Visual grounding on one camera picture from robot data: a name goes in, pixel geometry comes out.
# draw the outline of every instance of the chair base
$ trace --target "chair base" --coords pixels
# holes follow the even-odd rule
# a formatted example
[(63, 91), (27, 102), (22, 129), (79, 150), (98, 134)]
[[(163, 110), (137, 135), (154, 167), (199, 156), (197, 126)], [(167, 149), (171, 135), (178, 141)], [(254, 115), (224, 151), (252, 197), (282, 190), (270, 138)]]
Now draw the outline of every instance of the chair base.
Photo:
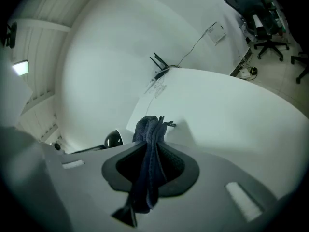
[(278, 53), (279, 60), (282, 62), (283, 61), (283, 54), (277, 49), (277, 45), (285, 45), (286, 49), (289, 50), (290, 48), (286, 43), (281, 43), (281, 42), (273, 42), (271, 40), (267, 40), (265, 42), (255, 44), (254, 48), (255, 50), (257, 49), (258, 46), (263, 46), (263, 49), (260, 51), (260, 53), (257, 55), (258, 59), (261, 59), (261, 55), (267, 50), (267, 49), (273, 49), (276, 53)]
[(296, 83), (300, 84), (300, 80), (307, 74), (309, 73), (309, 67), (308, 67), (308, 59), (307, 58), (302, 58), (302, 57), (296, 57), (296, 56), (291, 56), (291, 64), (295, 64), (295, 60), (302, 62), (304, 64), (307, 64), (305, 67), (304, 71), (296, 78)]

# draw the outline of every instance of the gray floor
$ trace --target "gray floor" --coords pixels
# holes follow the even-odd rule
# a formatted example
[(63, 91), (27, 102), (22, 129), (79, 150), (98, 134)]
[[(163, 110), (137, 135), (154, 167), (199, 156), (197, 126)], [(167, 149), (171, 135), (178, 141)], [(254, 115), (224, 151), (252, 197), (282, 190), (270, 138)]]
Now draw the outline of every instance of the gray floor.
[(296, 83), (295, 80), (305, 65), (298, 61), (291, 64), (291, 56), (297, 56), (299, 49), (296, 44), (290, 44), (289, 47), (290, 50), (286, 50), (285, 46), (278, 47), (283, 53), (283, 62), (280, 62), (279, 56), (270, 49), (258, 59), (257, 54), (262, 47), (257, 50), (251, 47), (253, 54), (249, 65), (258, 69), (258, 76), (250, 82), (281, 96), (309, 118), (309, 74), (302, 78), (300, 84)]

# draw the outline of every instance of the white ceiling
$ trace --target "white ceiling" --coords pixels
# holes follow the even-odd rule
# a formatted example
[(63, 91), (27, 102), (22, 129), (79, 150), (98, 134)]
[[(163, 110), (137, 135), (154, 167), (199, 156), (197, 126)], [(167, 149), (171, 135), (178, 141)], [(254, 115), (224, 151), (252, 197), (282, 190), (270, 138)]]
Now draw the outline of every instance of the white ceiling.
[(22, 76), (33, 94), (17, 128), (46, 143), (60, 137), (54, 103), (56, 66), (74, 20), (90, 0), (23, 0), (9, 23), (17, 22), (13, 63), (28, 60)]

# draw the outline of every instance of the dark blue towel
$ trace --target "dark blue towel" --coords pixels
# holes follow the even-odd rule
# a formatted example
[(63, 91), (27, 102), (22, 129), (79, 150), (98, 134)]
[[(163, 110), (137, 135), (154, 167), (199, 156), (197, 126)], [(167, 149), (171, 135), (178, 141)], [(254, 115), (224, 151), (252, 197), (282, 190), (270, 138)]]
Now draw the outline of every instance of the dark blue towel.
[(164, 117), (146, 116), (136, 125), (133, 142), (146, 141), (147, 149), (141, 165), (140, 176), (132, 187), (132, 206), (135, 212), (148, 213), (158, 200), (158, 188), (167, 183), (162, 169), (156, 143), (164, 141), (167, 126)]

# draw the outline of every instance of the ceiling light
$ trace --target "ceiling light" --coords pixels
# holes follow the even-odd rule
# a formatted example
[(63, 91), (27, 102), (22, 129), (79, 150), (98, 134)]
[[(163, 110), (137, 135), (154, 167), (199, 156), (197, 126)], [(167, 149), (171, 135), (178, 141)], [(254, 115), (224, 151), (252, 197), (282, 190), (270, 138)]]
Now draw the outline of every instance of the ceiling light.
[(18, 75), (26, 74), (29, 71), (29, 63), (28, 61), (19, 62), (13, 65), (13, 69), (16, 71)]

